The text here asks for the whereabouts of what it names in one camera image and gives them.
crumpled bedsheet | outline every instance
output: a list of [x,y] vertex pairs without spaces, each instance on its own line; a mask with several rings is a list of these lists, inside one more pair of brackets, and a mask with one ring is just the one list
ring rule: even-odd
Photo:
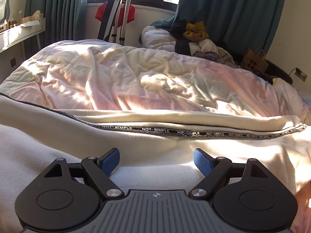
[[0,92],[51,109],[203,111],[310,116],[284,90],[243,69],[174,52],[101,40],[61,41],[26,60]]

round black knob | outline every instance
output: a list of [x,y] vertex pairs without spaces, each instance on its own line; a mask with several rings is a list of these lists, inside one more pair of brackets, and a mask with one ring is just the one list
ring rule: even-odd
[[213,207],[227,223],[245,231],[274,232],[290,227],[295,197],[270,178],[250,178],[221,188]]
[[271,209],[276,200],[274,196],[262,190],[250,190],[240,195],[240,203],[250,210],[263,211]]
[[40,231],[64,231],[77,227],[99,208],[99,197],[79,182],[41,178],[17,197],[15,211],[23,227]]
[[60,210],[68,207],[73,201],[73,195],[65,190],[49,190],[40,194],[37,204],[46,210]]

teal curtain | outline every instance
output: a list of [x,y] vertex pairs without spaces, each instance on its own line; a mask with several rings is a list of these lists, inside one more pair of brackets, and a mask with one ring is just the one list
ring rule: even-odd
[[[87,0],[27,0],[25,17],[40,10],[46,18],[46,31],[40,34],[41,47],[61,40],[84,38]],[[38,52],[36,37],[26,40],[27,57]]]
[[232,51],[248,48],[268,51],[274,38],[284,0],[179,0],[175,16],[152,25],[170,29],[172,23],[204,21],[213,41],[224,41]]

white wall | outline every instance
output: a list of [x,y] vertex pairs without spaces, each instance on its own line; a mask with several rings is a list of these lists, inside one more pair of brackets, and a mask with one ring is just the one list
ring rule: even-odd
[[[15,16],[18,18],[20,10],[25,10],[26,0],[10,0],[10,19]],[[16,65],[11,67],[10,61],[15,58]],[[22,44],[14,45],[0,53],[0,83],[3,82],[16,68],[24,61]]]
[[285,72],[298,67],[305,82],[292,72],[293,86],[311,91],[311,0],[285,0],[276,35],[266,56]]
[[[95,18],[98,7],[101,4],[90,3],[86,9],[86,38],[97,38],[100,27],[100,21]],[[126,26],[125,45],[141,47],[138,37],[142,30],[149,26],[152,22],[159,19],[170,19],[174,16],[174,11],[163,10],[153,7],[141,5],[133,5],[135,7],[135,20]]]

yellow clothing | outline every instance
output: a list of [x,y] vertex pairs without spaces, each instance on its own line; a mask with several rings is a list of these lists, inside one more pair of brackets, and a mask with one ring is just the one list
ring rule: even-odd
[[186,32],[183,34],[186,39],[193,42],[198,42],[203,39],[209,39],[204,23],[198,22],[195,24],[187,23]]

